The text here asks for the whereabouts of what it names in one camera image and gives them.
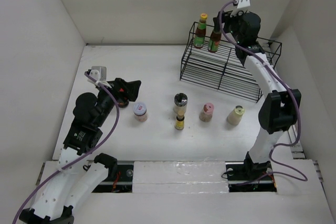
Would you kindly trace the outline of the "green label sauce bottle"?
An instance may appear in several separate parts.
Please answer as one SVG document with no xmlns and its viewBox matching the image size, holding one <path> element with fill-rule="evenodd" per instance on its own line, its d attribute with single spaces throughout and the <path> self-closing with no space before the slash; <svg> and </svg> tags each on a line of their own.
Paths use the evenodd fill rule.
<svg viewBox="0 0 336 224">
<path fill-rule="evenodd" d="M 204 45 L 205 35 L 206 35 L 206 21 L 207 21 L 208 15 L 206 13 L 201 13 L 197 28 L 194 34 L 194 47 L 195 48 L 202 48 Z"/>
<path fill-rule="evenodd" d="M 222 33 L 221 33 L 220 29 L 217 28 L 217 27 L 214 27 L 214 29 L 211 33 L 209 42 L 208 42 L 207 49 L 208 49 L 209 52 L 216 53 L 218 51 L 219 44 L 220 44 L 220 41 L 221 41 L 221 37 L 222 37 Z"/>
</svg>

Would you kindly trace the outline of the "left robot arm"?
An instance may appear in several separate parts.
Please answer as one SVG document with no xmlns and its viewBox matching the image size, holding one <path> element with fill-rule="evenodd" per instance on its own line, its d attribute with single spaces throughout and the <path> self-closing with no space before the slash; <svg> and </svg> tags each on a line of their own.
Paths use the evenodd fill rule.
<svg viewBox="0 0 336 224">
<path fill-rule="evenodd" d="M 99 93 L 87 92 L 76 99 L 74 119 L 63 142 L 56 171 L 40 183 L 39 199 L 21 206 L 15 219 L 23 223 L 73 223 L 93 190 L 104 180 L 120 177 L 116 158 L 100 153 L 91 165 L 89 156 L 103 144 L 101 127 L 112 109 L 124 108 L 138 98 L 141 81 L 94 81 Z"/>
</svg>

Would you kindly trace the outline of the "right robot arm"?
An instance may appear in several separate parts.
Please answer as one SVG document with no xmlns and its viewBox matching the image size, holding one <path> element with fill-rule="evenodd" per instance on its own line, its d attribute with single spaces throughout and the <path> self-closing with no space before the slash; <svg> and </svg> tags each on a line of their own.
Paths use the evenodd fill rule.
<svg viewBox="0 0 336 224">
<path fill-rule="evenodd" d="M 247 152 L 243 167 L 232 171 L 232 175 L 240 176 L 242 185 L 251 184 L 274 174 L 271 156 L 284 132 L 300 121 L 301 93 L 289 88 L 269 63 L 258 41 L 261 19 L 257 14 L 221 11 L 214 24 L 224 36 L 232 35 L 237 58 L 252 74 L 265 98 L 258 113 L 260 130 L 255 143 Z"/>
</svg>

